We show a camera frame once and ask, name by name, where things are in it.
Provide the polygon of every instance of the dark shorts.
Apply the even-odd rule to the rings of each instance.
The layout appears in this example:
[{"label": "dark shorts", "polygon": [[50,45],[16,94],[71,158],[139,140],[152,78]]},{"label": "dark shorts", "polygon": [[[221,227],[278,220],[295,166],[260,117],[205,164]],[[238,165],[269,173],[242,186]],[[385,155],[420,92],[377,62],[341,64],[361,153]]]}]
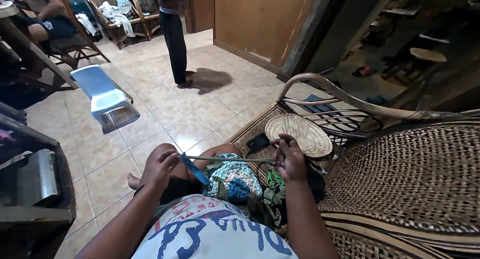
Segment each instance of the dark shorts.
[{"label": "dark shorts", "polygon": [[160,205],[168,204],[178,198],[192,194],[201,194],[201,186],[192,185],[190,181],[182,178],[171,177],[167,188],[160,198]]},{"label": "dark shorts", "polygon": [[77,33],[77,29],[69,18],[56,16],[47,18],[41,22],[50,39],[71,37]]}]

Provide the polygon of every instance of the green scissors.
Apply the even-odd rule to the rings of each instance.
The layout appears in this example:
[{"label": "green scissors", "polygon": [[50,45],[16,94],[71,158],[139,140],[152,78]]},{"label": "green scissors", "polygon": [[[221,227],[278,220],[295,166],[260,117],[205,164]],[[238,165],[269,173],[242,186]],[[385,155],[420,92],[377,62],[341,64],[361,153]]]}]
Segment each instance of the green scissors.
[{"label": "green scissors", "polygon": [[275,187],[275,182],[279,186],[283,186],[283,178],[279,175],[277,175],[274,171],[268,172],[268,179],[267,179],[267,185],[273,189]]}]

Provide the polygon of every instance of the plastic stool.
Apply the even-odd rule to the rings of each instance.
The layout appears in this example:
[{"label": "plastic stool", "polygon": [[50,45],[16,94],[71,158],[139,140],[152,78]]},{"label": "plastic stool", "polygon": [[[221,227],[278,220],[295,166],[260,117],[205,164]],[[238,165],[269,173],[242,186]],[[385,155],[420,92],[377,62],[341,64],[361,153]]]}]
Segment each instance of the plastic stool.
[{"label": "plastic stool", "polygon": [[134,99],[112,81],[99,65],[87,66],[70,74],[92,101],[92,115],[102,125],[103,134],[111,133],[140,117],[140,113],[132,106]]}]

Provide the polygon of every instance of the woven fan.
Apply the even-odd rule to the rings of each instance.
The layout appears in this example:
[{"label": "woven fan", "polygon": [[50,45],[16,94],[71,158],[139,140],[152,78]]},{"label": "woven fan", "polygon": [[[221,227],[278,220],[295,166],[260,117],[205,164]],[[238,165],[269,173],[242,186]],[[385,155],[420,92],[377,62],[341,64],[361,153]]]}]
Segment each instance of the woven fan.
[{"label": "woven fan", "polygon": [[267,122],[265,134],[268,139],[278,139],[279,133],[293,136],[303,154],[312,158],[326,156],[333,148],[332,141],[319,126],[296,114],[279,115]]}]

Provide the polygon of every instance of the tiled floor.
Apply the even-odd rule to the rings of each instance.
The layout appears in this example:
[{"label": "tiled floor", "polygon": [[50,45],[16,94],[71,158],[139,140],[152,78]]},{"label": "tiled floor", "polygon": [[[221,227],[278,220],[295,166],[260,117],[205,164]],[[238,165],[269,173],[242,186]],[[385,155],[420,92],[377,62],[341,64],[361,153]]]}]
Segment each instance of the tiled floor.
[{"label": "tiled floor", "polygon": [[[93,59],[134,97],[141,117],[103,135],[81,89],[57,92],[27,109],[28,125],[58,140],[66,154],[77,203],[77,219],[57,258],[78,251],[129,202],[126,175],[140,177],[146,158],[161,143],[188,155],[222,144],[277,98],[283,83],[276,75],[212,45],[212,30],[185,35],[193,89],[177,89],[163,36],[118,50],[110,41],[99,48],[111,59]],[[82,62],[81,66],[90,63]],[[319,90],[294,84],[291,98]]]}]

